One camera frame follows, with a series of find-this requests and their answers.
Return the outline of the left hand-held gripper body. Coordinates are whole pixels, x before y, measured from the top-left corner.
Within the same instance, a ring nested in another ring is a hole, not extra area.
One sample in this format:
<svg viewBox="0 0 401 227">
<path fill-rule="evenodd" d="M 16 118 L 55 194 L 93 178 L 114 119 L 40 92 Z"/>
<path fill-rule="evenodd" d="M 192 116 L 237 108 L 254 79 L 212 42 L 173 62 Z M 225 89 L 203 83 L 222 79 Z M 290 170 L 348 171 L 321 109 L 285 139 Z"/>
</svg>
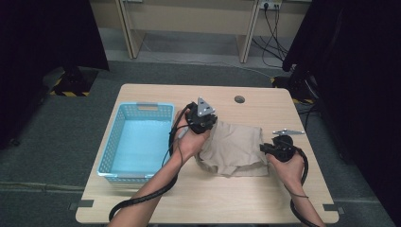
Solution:
<svg viewBox="0 0 401 227">
<path fill-rule="evenodd" d="M 185 119 L 189 128 L 196 134 L 211 130 L 218 120 L 215 115 L 216 110 L 201 96 L 197 102 L 191 102 L 188 108 L 189 111 L 185 114 Z"/>
</svg>

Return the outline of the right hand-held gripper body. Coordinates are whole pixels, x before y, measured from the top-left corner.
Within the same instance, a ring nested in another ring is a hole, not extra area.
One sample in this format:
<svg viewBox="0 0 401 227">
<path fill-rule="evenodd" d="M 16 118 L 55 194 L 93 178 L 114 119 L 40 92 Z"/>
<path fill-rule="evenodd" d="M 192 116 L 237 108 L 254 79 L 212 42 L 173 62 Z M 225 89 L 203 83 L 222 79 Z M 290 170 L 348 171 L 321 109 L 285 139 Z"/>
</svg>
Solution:
<svg viewBox="0 0 401 227">
<path fill-rule="evenodd" d="M 303 131 L 290 131 L 283 129 L 281 131 L 274 131 L 275 137 L 272 138 L 274 151 L 273 156 L 282 163 L 289 161 L 295 153 L 298 153 L 305 159 L 305 153 L 293 145 L 292 135 L 304 134 Z"/>
</svg>

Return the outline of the beige cloth garment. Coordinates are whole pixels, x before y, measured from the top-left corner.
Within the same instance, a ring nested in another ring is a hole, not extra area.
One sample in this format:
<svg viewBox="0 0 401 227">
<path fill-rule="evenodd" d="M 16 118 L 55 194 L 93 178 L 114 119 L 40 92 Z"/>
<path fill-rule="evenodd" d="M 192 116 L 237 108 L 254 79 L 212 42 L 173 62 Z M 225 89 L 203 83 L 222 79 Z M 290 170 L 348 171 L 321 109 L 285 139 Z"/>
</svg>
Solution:
<svg viewBox="0 0 401 227">
<path fill-rule="evenodd" d="M 201 169 L 224 177 L 269 176 L 259 127 L 219 121 L 195 158 Z"/>
</svg>

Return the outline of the light blue plastic basket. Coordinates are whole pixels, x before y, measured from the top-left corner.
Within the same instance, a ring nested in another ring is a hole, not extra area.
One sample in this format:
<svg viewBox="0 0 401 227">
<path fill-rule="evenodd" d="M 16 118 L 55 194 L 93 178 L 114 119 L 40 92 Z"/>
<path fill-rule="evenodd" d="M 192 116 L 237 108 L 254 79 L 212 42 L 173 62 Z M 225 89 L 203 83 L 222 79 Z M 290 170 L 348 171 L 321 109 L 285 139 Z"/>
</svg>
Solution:
<svg viewBox="0 0 401 227">
<path fill-rule="evenodd" d="M 113 116 L 97 175 L 109 183 L 145 183 L 168 157 L 171 103 L 123 102 Z"/>
</svg>

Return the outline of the person's left hand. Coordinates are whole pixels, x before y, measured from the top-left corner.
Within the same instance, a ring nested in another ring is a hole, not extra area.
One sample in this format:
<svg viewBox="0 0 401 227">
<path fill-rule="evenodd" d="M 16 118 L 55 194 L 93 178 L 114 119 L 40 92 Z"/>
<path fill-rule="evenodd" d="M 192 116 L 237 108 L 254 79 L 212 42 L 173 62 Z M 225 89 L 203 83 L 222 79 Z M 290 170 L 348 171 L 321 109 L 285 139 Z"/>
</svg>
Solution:
<svg viewBox="0 0 401 227">
<path fill-rule="evenodd" d="M 178 110 L 175 116 L 175 124 L 177 132 L 174 137 L 173 154 L 171 160 L 180 166 L 183 166 L 191 157 L 198 154 L 210 136 L 210 131 L 201 134 L 196 134 L 190 129 L 182 139 L 178 139 L 178 135 L 183 128 L 188 127 L 187 121 L 182 110 Z"/>
</svg>

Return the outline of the person's right hand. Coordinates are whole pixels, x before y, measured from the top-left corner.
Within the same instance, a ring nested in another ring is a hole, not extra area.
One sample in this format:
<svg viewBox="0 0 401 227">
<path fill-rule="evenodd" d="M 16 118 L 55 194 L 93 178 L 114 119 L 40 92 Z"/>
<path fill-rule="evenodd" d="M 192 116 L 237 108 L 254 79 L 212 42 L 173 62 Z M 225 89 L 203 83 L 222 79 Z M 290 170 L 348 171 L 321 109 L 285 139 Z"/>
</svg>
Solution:
<svg viewBox="0 0 401 227">
<path fill-rule="evenodd" d="M 295 153 L 293 157 L 285 163 L 280 162 L 271 154 L 267 154 L 266 157 L 275 168 L 280 181 L 284 184 L 289 194 L 295 197 L 304 198 L 305 191 L 303 190 L 301 183 L 304 171 L 304 160 L 301 155 Z"/>
</svg>

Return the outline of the black stand base hazard tape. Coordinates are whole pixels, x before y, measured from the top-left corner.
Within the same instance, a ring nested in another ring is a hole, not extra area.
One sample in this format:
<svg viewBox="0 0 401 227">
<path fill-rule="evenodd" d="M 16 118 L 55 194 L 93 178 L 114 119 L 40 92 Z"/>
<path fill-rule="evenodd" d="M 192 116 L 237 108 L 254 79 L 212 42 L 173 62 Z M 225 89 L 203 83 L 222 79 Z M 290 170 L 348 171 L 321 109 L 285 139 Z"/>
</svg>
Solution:
<svg viewBox="0 0 401 227">
<path fill-rule="evenodd" d="M 63 71 L 50 90 L 52 96 L 88 96 L 98 71 L 91 68 L 74 67 Z"/>
<path fill-rule="evenodd" d="M 312 104 L 315 102 L 315 97 L 310 92 L 305 80 L 295 78 L 292 70 L 273 77 L 270 82 L 273 88 L 288 90 L 295 103 Z"/>
</svg>

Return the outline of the grey tape strip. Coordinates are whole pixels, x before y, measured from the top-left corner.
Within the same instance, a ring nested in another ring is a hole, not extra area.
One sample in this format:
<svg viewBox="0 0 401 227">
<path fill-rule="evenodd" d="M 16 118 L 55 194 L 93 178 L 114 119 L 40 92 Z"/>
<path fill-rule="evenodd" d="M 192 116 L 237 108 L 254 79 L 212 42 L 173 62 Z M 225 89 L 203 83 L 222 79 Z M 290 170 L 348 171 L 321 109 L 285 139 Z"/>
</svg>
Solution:
<svg viewBox="0 0 401 227">
<path fill-rule="evenodd" d="M 336 204 L 323 204 L 324 211 L 336 211 L 339 215 L 344 214 L 344 209 Z"/>
<path fill-rule="evenodd" d="M 69 204 L 68 209 L 70 211 L 76 211 L 81 207 L 92 207 L 94 204 L 93 200 L 80 200 L 78 202 L 72 202 Z"/>
</svg>

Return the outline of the black curtain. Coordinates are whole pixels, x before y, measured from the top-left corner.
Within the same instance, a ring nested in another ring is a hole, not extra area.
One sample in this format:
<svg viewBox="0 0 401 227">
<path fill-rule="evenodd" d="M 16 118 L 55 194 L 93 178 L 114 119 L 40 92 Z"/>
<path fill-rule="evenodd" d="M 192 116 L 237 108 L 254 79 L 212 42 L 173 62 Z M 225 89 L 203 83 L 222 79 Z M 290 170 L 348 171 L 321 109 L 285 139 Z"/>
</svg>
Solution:
<svg viewBox="0 0 401 227">
<path fill-rule="evenodd" d="M 56 68 L 109 68 L 90 0 L 0 0 L 0 149 L 15 138 Z"/>
<path fill-rule="evenodd" d="M 401 0 L 312 0 L 283 68 L 315 78 L 345 157 L 401 227 Z"/>
</svg>

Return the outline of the beige wooden desk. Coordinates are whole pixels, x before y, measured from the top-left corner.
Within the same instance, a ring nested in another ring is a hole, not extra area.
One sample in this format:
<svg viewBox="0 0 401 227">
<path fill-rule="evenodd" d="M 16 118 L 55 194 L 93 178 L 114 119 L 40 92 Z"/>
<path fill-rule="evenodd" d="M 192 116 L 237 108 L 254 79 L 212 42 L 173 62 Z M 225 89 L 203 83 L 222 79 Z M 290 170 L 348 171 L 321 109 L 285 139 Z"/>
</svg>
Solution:
<svg viewBox="0 0 401 227">
<path fill-rule="evenodd" d="M 239 61 L 247 61 L 260 0 L 115 0 L 132 59 L 149 31 L 234 35 Z"/>
</svg>

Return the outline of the white wall power outlet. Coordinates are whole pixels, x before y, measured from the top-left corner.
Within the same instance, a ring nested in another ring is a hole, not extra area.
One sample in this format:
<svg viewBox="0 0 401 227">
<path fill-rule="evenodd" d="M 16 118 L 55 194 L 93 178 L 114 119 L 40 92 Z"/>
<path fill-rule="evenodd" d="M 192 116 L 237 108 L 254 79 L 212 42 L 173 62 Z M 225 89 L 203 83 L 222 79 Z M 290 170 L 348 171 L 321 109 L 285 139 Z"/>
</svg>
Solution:
<svg viewBox="0 0 401 227">
<path fill-rule="evenodd" d="M 279 10 L 282 5 L 282 0 L 260 0 L 259 7 L 261 9 Z"/>
</svg>

